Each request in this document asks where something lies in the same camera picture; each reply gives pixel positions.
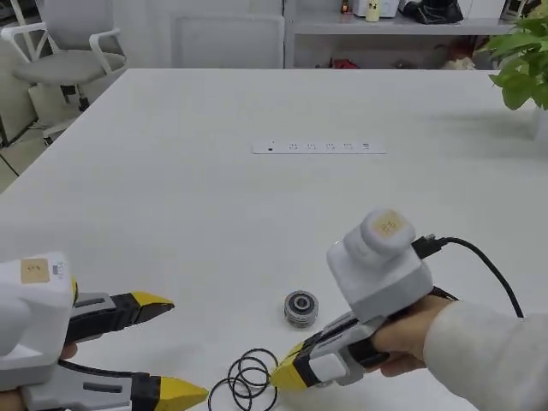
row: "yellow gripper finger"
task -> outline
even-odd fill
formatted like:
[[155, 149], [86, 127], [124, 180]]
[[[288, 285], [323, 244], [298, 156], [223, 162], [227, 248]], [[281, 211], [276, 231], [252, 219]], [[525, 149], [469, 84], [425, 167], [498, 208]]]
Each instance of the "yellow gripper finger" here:
[[182, 411], [203, 402], [209, 392], [177, 378], [134, 376], [131, 400], [139, 411]]

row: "human hand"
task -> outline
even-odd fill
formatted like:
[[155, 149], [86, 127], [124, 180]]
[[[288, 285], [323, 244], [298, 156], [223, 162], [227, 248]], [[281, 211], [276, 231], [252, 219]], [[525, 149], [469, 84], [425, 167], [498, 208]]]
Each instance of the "human hand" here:
[[428, 295], [411, 306], [405, 317], [378, 330], [372, 337], [373, 346], [377, 351], [390, 353], [390, 358], [366, 371], [380, 369], [385, 377], [395, 377], [425, 368], [422, 352], [426, 333], [438, 314], [451, 302], [453, 301]]
[[[68, 345], [63, 348], [61, 359], [67, 360], [76, 355], [78, 348], [76, 344]], [[0, 409], [2, 411], [25, 411], [25, 404], [18, 390], [0, 392]]]

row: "red object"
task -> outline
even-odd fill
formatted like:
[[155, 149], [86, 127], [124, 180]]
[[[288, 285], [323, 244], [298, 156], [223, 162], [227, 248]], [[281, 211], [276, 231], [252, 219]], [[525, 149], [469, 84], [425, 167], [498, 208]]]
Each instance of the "red object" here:
[[356, 66], [354, 63], [352, 63], [348, 59], [331, 60], [330, 66], [332, 69], [350, 69], [350, 70], [355, 70], [357, 68], [359, 69], [358, 66]]

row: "label sticker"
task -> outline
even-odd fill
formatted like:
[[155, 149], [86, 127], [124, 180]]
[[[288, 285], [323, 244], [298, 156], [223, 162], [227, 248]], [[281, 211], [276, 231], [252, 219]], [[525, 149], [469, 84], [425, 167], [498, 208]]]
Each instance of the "label sticker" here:
[[404, 225], [405, 220], [397, 212], [390, 210], [375, 221], [373, 229], [382, 237], [390, 238], [402, 229]]
[[48, 283], [50, 269], [47, 259], [22, 259], [21, 282], [23, 284]]

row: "power outlet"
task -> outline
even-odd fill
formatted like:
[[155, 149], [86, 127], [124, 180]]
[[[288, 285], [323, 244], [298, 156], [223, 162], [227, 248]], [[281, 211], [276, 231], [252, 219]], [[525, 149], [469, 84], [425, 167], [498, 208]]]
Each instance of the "power outlet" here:
[[253, 143], [253, 154], [386, 154], [379, 143], [317, 142], [317, 141], [259, 141]]

